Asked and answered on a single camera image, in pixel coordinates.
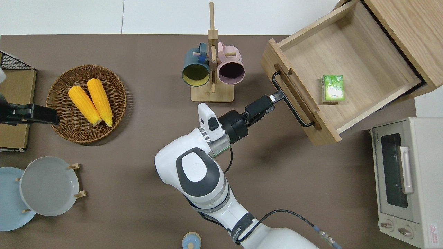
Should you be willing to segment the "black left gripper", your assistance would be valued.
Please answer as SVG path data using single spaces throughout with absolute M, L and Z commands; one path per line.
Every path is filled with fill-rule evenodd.
M 0 95 L 0 123 L 15 126 L 17 124 L 48 123 L 58 126 L 60 116 L 57 110 L 36 104 L 11 104 Z

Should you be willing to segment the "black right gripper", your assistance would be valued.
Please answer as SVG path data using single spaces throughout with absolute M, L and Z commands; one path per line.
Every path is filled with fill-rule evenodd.
M 234 144 L 248 135 L 248 127 L 257 123 L 267 113 L 275 109 L 274 103 L 281 100 L 286 101 L 286 95 L 282 91 L 277 91 L 269 96 L 262 96 L 245 107 L 243 113 L 231 110 L 218 117 L 229 137 L 230 144 Z

